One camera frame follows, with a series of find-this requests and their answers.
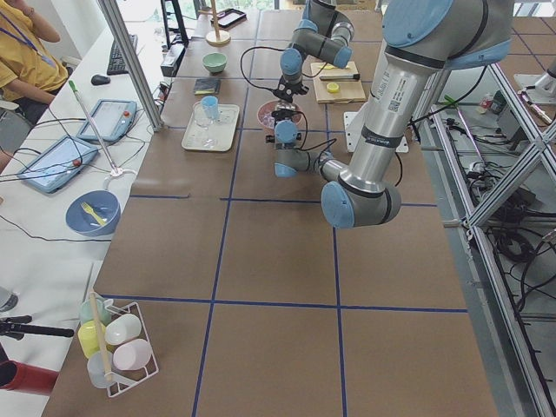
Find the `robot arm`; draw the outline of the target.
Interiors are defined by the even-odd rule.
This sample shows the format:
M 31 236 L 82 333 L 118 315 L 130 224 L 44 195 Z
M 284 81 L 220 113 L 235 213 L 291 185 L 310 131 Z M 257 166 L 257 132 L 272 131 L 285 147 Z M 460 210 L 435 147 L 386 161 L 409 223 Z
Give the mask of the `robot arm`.
M 354 37 L 351 21 L 334 5 L 324 1 L 306 1 L 302 19 L 294 30 L 288 47 L 281 53 L 281 78 L 274 96 L 292 103 L 294 95 L 305 95 L 302 66 L 307 56 L 344 69 L 353 54 L 349 47 Z
M 511 43 L 510 1 L 392 1 L 382 20 L 384 49 L 363 109 L 359 140 L 349 163 L 295 144 L 293 97 L 307 93 L 302 65 L 308 56 L 337 68 L 351 59 L 354 27 L 331 4 L 307 2 L 282 52 L 275 89 L 275 174 L 318 171 L 325 179 L 321 208 L 336 228 L 379 225 L 400 210 L 400 193 L 384 175 L 428 78 L 440 70 L 486 66 L 503 59 Z

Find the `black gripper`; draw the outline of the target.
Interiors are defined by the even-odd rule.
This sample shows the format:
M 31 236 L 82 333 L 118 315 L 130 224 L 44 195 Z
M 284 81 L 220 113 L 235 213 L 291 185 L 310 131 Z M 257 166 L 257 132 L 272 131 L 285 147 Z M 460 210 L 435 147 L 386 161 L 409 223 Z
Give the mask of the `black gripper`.
M 299 110 L 291 109 L 276 109 L 271 112 L 271 116 L 274 119 L 274 124 L 281 121 L 291 121 L 298 124 L 302 119 L 302 114 Z
M 309 88 L 302 81 L 291 83 L 282 76 L 278 86 L 274 89 L 274 96 L 282 101 L 291 103 L 294 100 L 294 96 L 305 96 L 308 92 Z

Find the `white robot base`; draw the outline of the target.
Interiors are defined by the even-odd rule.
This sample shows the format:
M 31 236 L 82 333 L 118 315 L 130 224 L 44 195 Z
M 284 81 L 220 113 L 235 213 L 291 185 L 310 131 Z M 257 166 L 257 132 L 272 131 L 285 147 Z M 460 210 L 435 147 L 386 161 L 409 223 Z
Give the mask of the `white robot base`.
M 343 114 L 343 121 L 347 152 L 353 153 L 360 139 L 363 116 L 361 116 L 358 112 L 348 111 Z

